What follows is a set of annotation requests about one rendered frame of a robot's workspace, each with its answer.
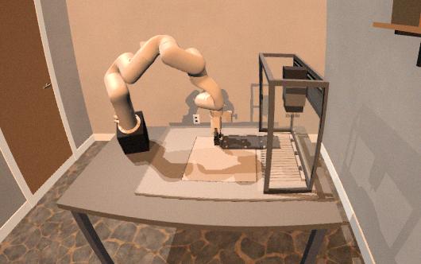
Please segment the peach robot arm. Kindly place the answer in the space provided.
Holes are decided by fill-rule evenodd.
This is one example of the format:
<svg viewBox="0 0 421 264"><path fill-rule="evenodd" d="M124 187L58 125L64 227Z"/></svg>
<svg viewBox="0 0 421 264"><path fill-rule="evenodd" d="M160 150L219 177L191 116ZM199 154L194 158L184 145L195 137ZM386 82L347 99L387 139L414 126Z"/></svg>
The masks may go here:
<svg viewBox="0 0 421 264"><path fill-rule="evenodd" d="M226 117L226 122L231 122L232 111L223 111L222 90L207 75L206 62L199 50L182 50L178 46L177 41L168 35L152 37L136 54L126 52L120 55L105 74L106 90L116 113L114 118L118 119L114 122L118 123L122 133L132 134L141 125L126 83L136 83L159 55L164 64L186 72L192 84L206 91L196 97L197 107L208 109L212 117Z"/></svg>

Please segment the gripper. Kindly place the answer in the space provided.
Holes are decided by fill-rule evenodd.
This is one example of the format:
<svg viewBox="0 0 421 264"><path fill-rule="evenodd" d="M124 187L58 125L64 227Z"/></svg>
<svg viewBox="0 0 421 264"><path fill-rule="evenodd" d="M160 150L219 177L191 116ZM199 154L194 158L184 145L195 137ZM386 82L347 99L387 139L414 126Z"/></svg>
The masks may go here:
<svg viewBox="0 0 421 264"><path fill-rule="evenodd" d="M220 117L220 116L218 116L218 117L210 116L210 117L211 117L211 119L210 119L211 134L214 135L214 145L220 146L219 143L220 143L220 138L221 138L222 117Z"/></svg>

